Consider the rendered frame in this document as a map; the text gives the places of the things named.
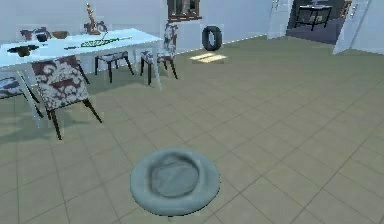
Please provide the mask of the round grey floor cushion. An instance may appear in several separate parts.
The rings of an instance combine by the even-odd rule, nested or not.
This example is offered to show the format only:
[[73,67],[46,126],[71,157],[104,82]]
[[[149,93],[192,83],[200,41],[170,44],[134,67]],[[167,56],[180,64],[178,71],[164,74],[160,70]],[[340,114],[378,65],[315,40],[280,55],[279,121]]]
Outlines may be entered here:
[[144,210],[183,216],[207,206],[220,189],[220,173],[204,154],[167,148],[140,159],[130,174],[130,191]]

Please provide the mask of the maroon white patterned chair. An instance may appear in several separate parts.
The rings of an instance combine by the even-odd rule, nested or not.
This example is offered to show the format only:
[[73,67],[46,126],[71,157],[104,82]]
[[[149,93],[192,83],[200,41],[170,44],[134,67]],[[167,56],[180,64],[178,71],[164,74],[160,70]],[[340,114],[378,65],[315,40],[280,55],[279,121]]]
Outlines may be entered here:
[[[35,94],[32,92],[32,89],[29,87],[28,84],[26,84],[27,92],[30,94],[32,99],[36,103],[40,103]],[[7,77],[0,79],[0,99],[6,99],[18,95],[23,95],[25,99],[27,99],[27,95],[25,91],[22,90],[19,82],[14,77]],[[39,108],[33,103],[37,114],[40,118],[43,118],[43,114],[39,110]]]
[[[177,30],[178,26],[176,24],[167,23],[164,30],[163,45],[157,50],[157,62],[162,63],[165,69],[168,69],[167,64],[170,64],[175,78],[178,78],[174,65]],[[154,64],[153,53],[151,51],[143,51],[140,53],[140,74],[143,74],[144,64],[148,66],[148,83],[151,83],[152,65]]]
[[59,140],[62,135],[55,113],[59,108],[82,102],[102,122],[89,100],[86,80],[75,56],[33,62],[31,66],[47,116],[53,122]]
[[104,61],[107,63],[109,81],[112,82],[113,81],[112,64],[115,64],[115,67],[118,68],[118,61],[121,59],[124,59],[126,61],[131,74],[134,74],[128,55],[129,53],[127,51],[123,51],[118,53],[96,56],[94,59],[94,74],[95,75],[98,74],[99,62]]

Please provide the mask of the black tyre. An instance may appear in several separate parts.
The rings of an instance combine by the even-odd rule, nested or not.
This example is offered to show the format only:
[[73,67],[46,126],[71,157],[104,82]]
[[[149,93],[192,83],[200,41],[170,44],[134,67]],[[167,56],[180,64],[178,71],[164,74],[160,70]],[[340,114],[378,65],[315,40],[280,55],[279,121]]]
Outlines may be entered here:
[[217,26],[206,26],[202,31],[202,45],[207,51],[216,51],[222,45],[222,32]]

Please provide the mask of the brown framed window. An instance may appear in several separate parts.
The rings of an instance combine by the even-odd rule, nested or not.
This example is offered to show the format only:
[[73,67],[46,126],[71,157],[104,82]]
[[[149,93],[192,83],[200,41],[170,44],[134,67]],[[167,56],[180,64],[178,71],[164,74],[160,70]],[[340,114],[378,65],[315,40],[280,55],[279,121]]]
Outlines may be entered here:
[[169,22],[201,19],[200,0],[167,0],[167,8]]

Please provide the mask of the white dining table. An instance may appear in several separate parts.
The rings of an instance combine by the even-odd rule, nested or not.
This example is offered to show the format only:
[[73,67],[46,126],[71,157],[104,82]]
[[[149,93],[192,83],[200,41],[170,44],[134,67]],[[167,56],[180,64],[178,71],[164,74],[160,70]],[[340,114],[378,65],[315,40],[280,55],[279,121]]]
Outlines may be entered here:
[[[150,49],[157,56],[157,48],[163,41],[162,38],[146,32],[130,28],[123,30],[109,31],[100,35],[81,34],[68,36],[65,39],[52,38],[46,42],[25,41],[3,44],[0,46],[0,71],[15,71],[16,79],[21,80],[22,76],[31,82],[32,75],[25,73],[26,67],[34,62],[54,60],[61,57],[95,54],[103,52],[112,53],[121,50]],[[20,57],[17,53],[10,53],[9,49],[27,45],[36,45],[29,56]]]

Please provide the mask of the green patterned table runner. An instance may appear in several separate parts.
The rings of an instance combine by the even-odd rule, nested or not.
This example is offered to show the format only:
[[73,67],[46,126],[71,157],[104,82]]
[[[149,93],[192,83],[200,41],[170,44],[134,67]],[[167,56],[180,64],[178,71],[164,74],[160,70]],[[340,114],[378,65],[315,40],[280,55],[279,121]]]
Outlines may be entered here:
[[119,41],[119,40],[120,40],[119,38],[90,40],[90,41],[86,41],[86,42],[81,43],[80,47],[83,48],[83,47],[104,46],[104,45],[107,45],[109,43]]

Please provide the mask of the white room door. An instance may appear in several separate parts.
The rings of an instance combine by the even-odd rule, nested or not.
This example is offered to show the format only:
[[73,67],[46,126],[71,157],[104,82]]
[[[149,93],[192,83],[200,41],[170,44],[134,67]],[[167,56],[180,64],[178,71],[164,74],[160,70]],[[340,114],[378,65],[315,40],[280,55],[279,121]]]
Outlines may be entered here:
[[267,32],[268,39],[286,35],[294,0],[272,0],[271,14]]
[[352,0],[332,54],[350,49],[372,0]]

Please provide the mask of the brown statuette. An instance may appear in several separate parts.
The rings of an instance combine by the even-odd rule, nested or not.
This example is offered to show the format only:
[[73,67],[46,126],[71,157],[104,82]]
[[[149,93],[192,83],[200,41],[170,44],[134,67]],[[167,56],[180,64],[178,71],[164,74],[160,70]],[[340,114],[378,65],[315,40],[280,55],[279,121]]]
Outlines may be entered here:
[[86,29],[87,33],[90,35],[100,35],[102,32],[107,33],[108,29],[103,21],[96,22],[93,17],[93,10],[91,9],[91,6],[89,3],[86,3],[86,9],[88,18],[90,20],[89,23],[86,23],[84,25],[84,28]]

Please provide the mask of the black side table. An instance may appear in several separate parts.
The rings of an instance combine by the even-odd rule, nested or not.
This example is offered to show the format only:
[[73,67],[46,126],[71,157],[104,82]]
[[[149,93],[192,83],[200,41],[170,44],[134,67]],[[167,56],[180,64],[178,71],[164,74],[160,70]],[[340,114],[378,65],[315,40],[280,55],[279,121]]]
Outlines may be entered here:
[[[297,27],[298,24],[310,25],[311,30],[314,30],[316,25],[323,24],[324,26],[327,26],[332,9],[333,7],[329,5],[302,5],[298,9],[294,27]],[[310,12],[308,20],[300,19],[301,13],[304,11]],[[327,11],[325,19],[320,19],[319,13],[322,11]]]

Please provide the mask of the dark blue cup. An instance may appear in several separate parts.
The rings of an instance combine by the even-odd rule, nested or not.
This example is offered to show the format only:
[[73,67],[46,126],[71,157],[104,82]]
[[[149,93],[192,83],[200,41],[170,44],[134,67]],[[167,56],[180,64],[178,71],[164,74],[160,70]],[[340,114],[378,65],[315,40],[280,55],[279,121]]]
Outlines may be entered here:
[[48,39],[51,38],[50,33],[45,27],[36,29],[35,36],[39,42],[46,42]]

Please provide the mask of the black pan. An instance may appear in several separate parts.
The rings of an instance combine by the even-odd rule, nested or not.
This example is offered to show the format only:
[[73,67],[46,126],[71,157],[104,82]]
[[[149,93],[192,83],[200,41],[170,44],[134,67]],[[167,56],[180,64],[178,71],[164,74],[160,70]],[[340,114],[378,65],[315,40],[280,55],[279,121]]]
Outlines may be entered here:
[[17,46],[8,49],[9,53],[17,53],[20,57],[29,56],[30,52],[38,49],[37,45]]

